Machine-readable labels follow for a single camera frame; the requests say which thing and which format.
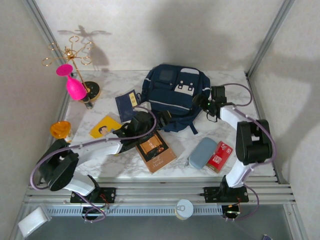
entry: navy blue backpack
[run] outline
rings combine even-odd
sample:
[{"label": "navy blue backpack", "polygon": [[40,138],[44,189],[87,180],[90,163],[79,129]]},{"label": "navy blue backpack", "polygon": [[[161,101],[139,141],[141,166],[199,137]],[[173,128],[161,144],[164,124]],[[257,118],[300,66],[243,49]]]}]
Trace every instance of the navy blue backpack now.
[{"label": "navy blue backpack", "polygon": [[194,96],[203,94],[209,97],[210,79],[193,67],[161,64],[154,67],[144,79],[141,103],[150,102],[152,112],[169,111],[172,118],[162,128],[166,132],[179,132],[190,126],[194,134],[197,130],[193,121],[201,112],[193,106]]}]

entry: backpack strap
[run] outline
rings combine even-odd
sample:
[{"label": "backpack strap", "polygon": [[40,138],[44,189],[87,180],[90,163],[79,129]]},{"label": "backpack strap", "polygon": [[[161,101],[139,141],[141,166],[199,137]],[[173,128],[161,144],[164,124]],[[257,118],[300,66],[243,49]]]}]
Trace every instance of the backpack strap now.
[{"label": "backpack strap", "polygon": [[189,126],[190,126],[190,128],[191,128],[191,130],[192,130],[192,132],[193,132],[194,135],[198,134],[198,131],[197,131],[197,129],[195,128],[195,125],[194,125],[193,123],[190,123]]}]

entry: brown book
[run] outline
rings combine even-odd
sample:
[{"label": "brown book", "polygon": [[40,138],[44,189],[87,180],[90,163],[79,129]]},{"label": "brown book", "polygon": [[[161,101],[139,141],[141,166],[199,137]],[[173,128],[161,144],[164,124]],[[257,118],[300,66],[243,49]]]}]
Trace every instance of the brown book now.
[{"label": "brown book", "polygon": [[136,149],[152,174],[177,158],[158,131]]}]

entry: gray pouch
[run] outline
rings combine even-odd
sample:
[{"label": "gray pouch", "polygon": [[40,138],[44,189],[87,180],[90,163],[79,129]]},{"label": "gray pouch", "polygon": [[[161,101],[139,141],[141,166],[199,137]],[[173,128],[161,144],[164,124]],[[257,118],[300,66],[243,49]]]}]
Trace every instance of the gray pouch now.
[{"label": "gray pouch", "polygon": [[214,154],[216,147],[215,141],[204,137],[188,157],[189,164],[196,169],[202,169]]}]

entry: book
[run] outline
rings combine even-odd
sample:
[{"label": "book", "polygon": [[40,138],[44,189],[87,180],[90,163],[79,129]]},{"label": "book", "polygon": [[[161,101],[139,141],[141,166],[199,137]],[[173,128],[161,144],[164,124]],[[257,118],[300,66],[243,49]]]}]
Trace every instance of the book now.
[{"label": "book", "polygon": [[101,138],[113,130],[118,130],[121,126],[122,125],[112,117],[105,116],[97,125],[94,126],[94,128],[92,128],[90,135],[95,139]]},{"label": "book", "polygon": [[218,174],[227,162],[232,151],[233,149],[230,146],[220,141],[206,166]]},{"label": "book", "polygon": [[151,174],[177,159],[158,131],[145,142],[138,144],[136,149]]},{"label": "book", "polygon": [[136,114],[133,107],[138,105],[136,91],[132,90],[115,98],[121,123],[128,123]]}]

